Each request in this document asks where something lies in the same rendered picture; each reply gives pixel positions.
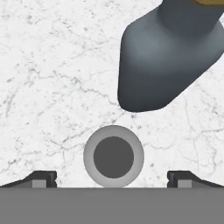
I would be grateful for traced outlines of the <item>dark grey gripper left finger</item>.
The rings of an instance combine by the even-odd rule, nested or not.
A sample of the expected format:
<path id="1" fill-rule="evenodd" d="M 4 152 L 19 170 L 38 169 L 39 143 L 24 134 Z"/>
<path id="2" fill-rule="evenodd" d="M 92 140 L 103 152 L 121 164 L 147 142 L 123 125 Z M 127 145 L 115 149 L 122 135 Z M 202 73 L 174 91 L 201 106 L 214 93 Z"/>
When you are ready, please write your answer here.
<path id="1" fill-rule="evenodd" d="M 33 171 L 24 179 L 1 185 L 1 188 L 56 188 L 56 171 Z"/>

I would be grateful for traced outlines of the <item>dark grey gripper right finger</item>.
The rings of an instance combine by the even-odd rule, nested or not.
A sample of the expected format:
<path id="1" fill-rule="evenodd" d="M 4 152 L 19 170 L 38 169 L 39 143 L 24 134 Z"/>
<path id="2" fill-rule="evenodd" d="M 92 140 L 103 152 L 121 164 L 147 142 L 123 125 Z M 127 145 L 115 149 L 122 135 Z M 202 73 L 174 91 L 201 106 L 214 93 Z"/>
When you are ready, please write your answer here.
<path id="1" fill-rule="evenodd" d="M 168 188 L 223 188 L 223 185 L 200 179 L 190 171 L 168 171 L 167 179 Z"/>

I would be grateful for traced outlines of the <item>pale grey round bottle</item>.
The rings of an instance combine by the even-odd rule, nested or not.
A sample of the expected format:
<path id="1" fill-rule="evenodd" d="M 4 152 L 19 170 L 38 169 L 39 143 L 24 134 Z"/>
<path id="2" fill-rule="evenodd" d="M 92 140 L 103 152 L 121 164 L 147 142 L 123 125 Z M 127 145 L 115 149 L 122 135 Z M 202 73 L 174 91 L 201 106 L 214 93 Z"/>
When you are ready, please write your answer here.
<path id="1" fill-rule="evenodd" d="M 103 187 L 132 183 L 144 165 L 144 149 L 134 132 L 118 125 L 99 128 L 87 140 L 83 162 L 90 178 Z"/>

